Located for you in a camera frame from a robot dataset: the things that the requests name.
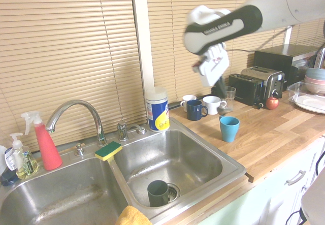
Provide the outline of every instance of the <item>soap dispenser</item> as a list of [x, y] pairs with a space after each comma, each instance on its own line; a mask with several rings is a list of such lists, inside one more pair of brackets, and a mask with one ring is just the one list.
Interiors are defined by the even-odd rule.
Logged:
[[50, 134], [45, 130], [45, 125], [40, 118], [40, 112], [25, 112], [21, 117], [25, 118], [26, 121], [26, 135], [29, 133], [30, 124], [34, 124], [44, 169], [49, 171], [58, 168], [62, 164], [62, 159]]
[[16, 174], [18, 178], [25, 179], [30, 175], [36, 173], [39, 169], [39, 165], [37, 164], [35, 158], [32, 156], [29, 148], [27, 146], [23, 146], [22, 142], [17, 139], [17, 136], [21, 135], [23, 134], [10, 134], [10, 136], [14, 139], [12, 147], [15, 165], [17, 167]]

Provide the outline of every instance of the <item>pink bowl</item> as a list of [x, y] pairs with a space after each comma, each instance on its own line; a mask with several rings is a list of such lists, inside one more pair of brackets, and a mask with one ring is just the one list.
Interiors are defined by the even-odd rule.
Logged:
[[305, 80], [314, 84], [325, 84], [325, 80], [311, 79], [305, 76]]

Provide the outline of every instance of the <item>pink spray bottle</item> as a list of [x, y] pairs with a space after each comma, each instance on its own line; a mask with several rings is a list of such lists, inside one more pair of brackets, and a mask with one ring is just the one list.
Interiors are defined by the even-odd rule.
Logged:
[[28, 135], [30, 124], [34, 123], [37, 142], [42, 156], [45, 170], [53, 170], [62, 164], [62, 159], [57, 151], [50, 134], [45, 130], [45, 125], [40, 118], [40, 112], [25, 112], [21, 115], [26, 121], [25, 134]]

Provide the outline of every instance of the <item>red apple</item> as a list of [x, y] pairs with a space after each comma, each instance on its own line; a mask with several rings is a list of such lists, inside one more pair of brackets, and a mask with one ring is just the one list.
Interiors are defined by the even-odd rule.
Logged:
[[275, 97], [270, 97], [266, 100], [266, 107], [273, 110], [279, 106], [279, 99]]

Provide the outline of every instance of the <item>bowl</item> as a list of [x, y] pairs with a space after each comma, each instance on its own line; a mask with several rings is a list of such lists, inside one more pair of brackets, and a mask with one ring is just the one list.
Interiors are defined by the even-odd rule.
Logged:
[[315, 84], [309, 81], [306, 81], [306, 88], [314, 94], [325, 94], [325, 84]]
[[306, 76], [310, 79], [325, 80], [325, 69], [307, 69]]
[[325, 84], [325, 80], [317, 80], [317, 79], [311, 79], [305, 76], [305, 81], [308, 81], [309, 83], [315, 83], [315, 84]]

